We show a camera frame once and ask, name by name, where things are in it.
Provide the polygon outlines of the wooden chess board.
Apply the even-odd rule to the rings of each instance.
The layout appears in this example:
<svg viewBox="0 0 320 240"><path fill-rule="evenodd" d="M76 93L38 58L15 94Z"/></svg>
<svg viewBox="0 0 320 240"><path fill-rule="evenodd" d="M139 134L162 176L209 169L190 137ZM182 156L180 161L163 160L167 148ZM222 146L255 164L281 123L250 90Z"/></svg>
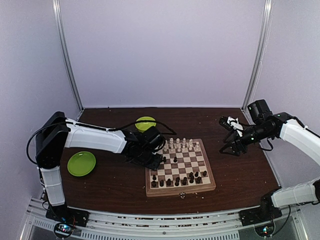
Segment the wooden chess board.
<svg viewBox="0 0 320 240"><path fill-rule="evenodd" d="M214 191L216 182L200 138L170 138L158 152L162 162L145 170L147 197Z"/></svg>

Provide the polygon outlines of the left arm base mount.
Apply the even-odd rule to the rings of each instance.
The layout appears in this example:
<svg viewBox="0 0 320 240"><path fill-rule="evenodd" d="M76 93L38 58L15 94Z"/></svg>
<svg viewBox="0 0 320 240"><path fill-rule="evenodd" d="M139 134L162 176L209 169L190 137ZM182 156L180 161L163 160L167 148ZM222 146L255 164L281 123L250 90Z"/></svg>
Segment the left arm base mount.
<svg viewBox="0 0 320 240"><path fill-rule="evenodd" d="M77 227L86 227L90 213L84 210L70 208L67 217L58 217L52 210L47 210L45 217L56 221L53 233L60 239L70 237Z"/></svg>

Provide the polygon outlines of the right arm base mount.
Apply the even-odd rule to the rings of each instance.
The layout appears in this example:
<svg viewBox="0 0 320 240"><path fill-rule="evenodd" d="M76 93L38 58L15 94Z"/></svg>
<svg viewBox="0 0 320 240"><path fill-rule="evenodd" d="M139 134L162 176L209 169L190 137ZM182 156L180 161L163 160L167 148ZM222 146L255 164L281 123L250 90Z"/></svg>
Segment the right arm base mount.
<svg viewBox="0 0 320 240"><path fill-rule="evenodd" d="M282 217L279 209L263 211L259 207L241 210L238 214L242 226L252 225L255 233L262 238L271 237L276 232L274 220Z"/></svg>

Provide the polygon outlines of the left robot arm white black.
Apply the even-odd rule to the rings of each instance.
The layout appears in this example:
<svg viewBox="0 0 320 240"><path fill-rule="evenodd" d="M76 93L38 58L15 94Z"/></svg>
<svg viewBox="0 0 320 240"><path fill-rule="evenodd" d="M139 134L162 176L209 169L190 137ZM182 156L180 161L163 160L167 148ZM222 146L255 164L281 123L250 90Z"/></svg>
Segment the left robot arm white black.
<svg viewBox="0 0 320 240"><path fill-rule="evenodd" d="M66 207L60 162L65 148L95 149L122 154L134 164L156 170L162 160L158 151L165 146L162 133L151 126L143 133L124 127L105 128L66 118L55 112L35 135L35 160L39 167L52 213L61 222L72 218Z"/></svg>

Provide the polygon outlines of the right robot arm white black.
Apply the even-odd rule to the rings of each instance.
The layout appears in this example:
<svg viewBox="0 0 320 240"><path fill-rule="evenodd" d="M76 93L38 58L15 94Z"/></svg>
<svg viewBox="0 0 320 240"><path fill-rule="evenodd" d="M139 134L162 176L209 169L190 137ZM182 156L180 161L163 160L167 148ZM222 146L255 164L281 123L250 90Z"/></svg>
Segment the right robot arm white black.
<svg viewBox="0 0 320 240"><path fill-rule="evenodd" d="M262 140L275 138L290 143L316 163L320 162L320 136L304 125L296 116L286 112L274 114L264 99L256 100L247 107L253 124L243 124L237 118L222 116L219 124L228 134L223 140L221 154L240 156L248 146ZM319 204L320 180L316 178L295 186L281 188L261 198L256 210L259 220L268 220L276 209L284 206Z"/></svg>

